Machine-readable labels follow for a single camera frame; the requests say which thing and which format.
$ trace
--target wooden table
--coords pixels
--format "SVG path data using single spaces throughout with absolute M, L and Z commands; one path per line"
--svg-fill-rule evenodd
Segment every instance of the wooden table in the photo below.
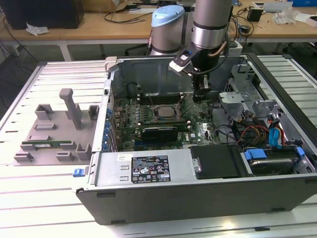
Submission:
M 242 0 L 243 6 L 234 7 L 234 13 L 247 7 L 252 0 Z M 303 13 L 316 14 L 317 7 L 296 7 Z M 122 21 L 139 16 L 140 14 L 116 13 L 113 20 Z M 11 30 L 14 37 L 23 45 L 58 45 L 65 61 L 72 60 L 68 50 L 69 45 L 90 44 L 142 44 L 148 41 L 151 32 L 151 15 L 145 16 L 145 21 L 135 24 L 115 24 L 106 22 L 104 14 L 85 13 L 84 20 L 78 29 L 49 29 L 50 33 L 33 36 L 25 30 Z M 306 23 L 277 25 L 272 21 L 273 14 L 264 14 L 259 23 L 254 23 L 254 33 L 248 42 L 315 42 L 317 41 L 317 28 Z M 239 23 L 248 25 L 243 19 Z M 9 46 L 17 45 L 3 26 L 0 19 L 0 39 Z

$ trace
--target product label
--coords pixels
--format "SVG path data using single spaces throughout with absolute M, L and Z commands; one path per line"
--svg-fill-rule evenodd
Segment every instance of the product label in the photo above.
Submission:
M 131 167 L 133 183 L 170 181 L 167 155 L 133 157 Z

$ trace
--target green circuit board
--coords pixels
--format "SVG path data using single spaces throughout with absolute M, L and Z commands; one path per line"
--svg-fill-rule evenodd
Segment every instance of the green circuit board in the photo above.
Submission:
M 160 113 L 170 118 L 160 117 Z M 119 151 L 167 150 L 191 145 L 220 144 L 209 119 L 210 102 L 195 104 L 187 97 L 179 105 L 141 105 L 137 100 L 121 98 L 114 112 L 119 130 Z M 142 131 L 149 127 L 175 127 L 177 140 L 169 143 L 144 143 Z

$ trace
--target black plastic cover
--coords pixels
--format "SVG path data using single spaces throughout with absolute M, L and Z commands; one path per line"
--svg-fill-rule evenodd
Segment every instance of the black plastic cover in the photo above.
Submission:
M 201 171 L 197 179 L 228 179 L 246 177 L 241 156 L 235 146 L 192 146 L 192 158 L 199 161 Z

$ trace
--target side panel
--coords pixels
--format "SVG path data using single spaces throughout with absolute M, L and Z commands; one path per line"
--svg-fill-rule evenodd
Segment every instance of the side panel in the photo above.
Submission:
M 77 190 L 97 223 L 141 223 L 290 211 L 317 193 L 317 180 L 275 179 L 123 190 Z

